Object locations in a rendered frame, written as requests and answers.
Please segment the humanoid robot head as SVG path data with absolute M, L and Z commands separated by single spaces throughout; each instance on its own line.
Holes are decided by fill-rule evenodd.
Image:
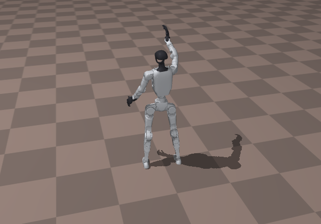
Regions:
M 165 59 L 168 58 L 167 53 L 164 50 L 159 50 L 155 52 L 155 60 L 158 63 L 158 68 L 157 71 L 159 72 L 164 72 L 164 71 L 168 71 L 168 68 L 165 67 Z M 161 62 L 158 62 L 158 60 L 162 60 Z

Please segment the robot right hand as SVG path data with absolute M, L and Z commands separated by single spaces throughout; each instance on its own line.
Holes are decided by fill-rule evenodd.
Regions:
M 165 26 L 165 25 L 162 25 L 163 26 L 163 28 L 165 29 L 165 31 L 166 31 L 166 37 L 165 37 L 165 39 L 166 39 L 166 41 L 168 42 L 169 41 L 169 31 L 168 31 L 168 29 L 167 29 L 167 27 Z

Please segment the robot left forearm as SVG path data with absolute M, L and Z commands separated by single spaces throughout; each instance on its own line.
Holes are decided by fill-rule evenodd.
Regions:
M 134 99 L 138 99 L 138 98 L 140 97 L 140 95 L 142 94 L 142 93 L 138 92 L 139 89 L 140 89 L 140 86 L 139 86 L 138 89 L 136 90 L 135 94 L 132 96 L 132 99 L 133 99 L 133 100 L 134 100 Z

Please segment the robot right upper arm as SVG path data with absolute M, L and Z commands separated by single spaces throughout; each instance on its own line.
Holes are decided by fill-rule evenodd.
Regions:
M 178 56 L 174 56 L 172 53 L 170 57 L 172 59 L 172 65 L 170 66 L 170 68 L 172 69 L 174 75 L 178 71 Z

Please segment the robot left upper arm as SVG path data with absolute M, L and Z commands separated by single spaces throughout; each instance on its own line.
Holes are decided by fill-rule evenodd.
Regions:
M 150 70 L 150 71 L 146 71 L 144 74 L 143 74 L 143 79 L 141 81 L 141 84 L 140 84 L 140 89 L 138 92 L 140 93 L 145 93 L 145 90 L 146 90 L 146 86 L 149 82 L 149 80 L 151 80 L 153 77 L 153 71 Z

